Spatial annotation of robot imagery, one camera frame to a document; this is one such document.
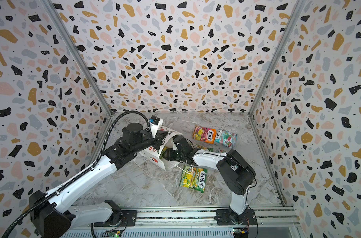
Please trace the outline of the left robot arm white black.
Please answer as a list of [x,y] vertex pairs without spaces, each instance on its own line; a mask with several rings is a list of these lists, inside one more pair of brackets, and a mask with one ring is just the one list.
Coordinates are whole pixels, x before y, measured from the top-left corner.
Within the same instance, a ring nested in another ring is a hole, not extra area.
[[73,204],[102,179],[133,160],[139,152],[150,147],[159,150],[168,134],[159,129],[162,123],[163,120],[152,117],[146,130],[139,123],[129,124],[123,128],[122,137],[103,152],[94,165],[48,194],[35,192],[30,197],[30,220],[38,233],[43,238],[60,238],[68,230],[88,224],[127,225],[128,220],[123,217],[121,208],[112,200],[83,207]]

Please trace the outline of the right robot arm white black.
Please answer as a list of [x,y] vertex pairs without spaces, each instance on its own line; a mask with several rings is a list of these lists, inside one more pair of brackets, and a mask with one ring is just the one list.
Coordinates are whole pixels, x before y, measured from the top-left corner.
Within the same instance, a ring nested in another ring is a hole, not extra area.
[[174,144],[175,148],[168,148],[163,153],[165,160],[185,162],[193,169],[215,169],[232,192],[228,218],[219,215],[217,220],[236,225],[247,222],[248,192],[257,186],[256,173],[249,163],[236,150],[217,153],[194,148],[183,136],[176,136]]

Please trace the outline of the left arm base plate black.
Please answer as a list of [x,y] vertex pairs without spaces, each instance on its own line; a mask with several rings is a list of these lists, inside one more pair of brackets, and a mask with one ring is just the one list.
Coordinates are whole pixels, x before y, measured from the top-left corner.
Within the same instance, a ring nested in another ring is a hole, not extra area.
[[134,227],[137,219],[137,210],[122,210],[119,213],[114,212],[106,222],[94,223],[94,227]]

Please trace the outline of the teal pink Fox's candy packet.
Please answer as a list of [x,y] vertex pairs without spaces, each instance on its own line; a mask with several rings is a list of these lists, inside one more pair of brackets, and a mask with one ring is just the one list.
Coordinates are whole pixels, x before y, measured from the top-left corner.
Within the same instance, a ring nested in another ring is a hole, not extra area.
[[237,134],[225,130],[217,130],[214,144],[220,144],[228,148],[233,148],[236,144]]

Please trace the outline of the orange pink Fox's candy packet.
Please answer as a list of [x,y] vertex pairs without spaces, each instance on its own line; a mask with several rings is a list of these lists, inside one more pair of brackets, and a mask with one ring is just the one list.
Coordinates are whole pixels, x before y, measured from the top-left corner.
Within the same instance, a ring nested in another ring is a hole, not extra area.
[[212,128],[195,126],[193,132],[193,139],[213,144],[216,138],[217,131]]

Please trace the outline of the white paper bag red flower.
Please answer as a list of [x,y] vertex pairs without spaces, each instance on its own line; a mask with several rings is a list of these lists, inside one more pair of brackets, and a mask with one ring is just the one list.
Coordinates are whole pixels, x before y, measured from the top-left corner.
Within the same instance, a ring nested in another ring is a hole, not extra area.
[[154,147],[151,146],[139,152],[139,155],[153,162],[161,169],[165,171],[169,171],[172,168],[178,167],[179,162],[166,160],[165,159],[165,155],[167,155],[166,151],[168,149],[177,150],[173,140],[175,139],[176,136],[183,136],[183,134],[168,127],[160,126],[157,131],[157,135],[159,135],[159,132],[165,132],[165,131],[167,131],[168,134],[162,140],[162,145],[160,146],[159,150],[156,150]]

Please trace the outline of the small green yellow candy packet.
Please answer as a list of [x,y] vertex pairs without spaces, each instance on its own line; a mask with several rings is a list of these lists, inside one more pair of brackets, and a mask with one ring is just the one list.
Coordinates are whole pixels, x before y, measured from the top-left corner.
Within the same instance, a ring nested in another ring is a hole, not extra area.
[[160,158],[164,158],[165,157],[165,154],[166,154],[166,151],[167,151],[167,147],[164,147],[160,153]]

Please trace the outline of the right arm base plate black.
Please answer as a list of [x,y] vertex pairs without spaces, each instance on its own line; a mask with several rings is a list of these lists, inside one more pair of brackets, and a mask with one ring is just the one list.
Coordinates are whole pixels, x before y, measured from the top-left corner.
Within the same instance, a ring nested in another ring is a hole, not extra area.
[[214,218],[219,226],[228,225],[257,225],[257,218],[253,209],[247,208],[244,213],[238,215],[231,208],[216,210]]

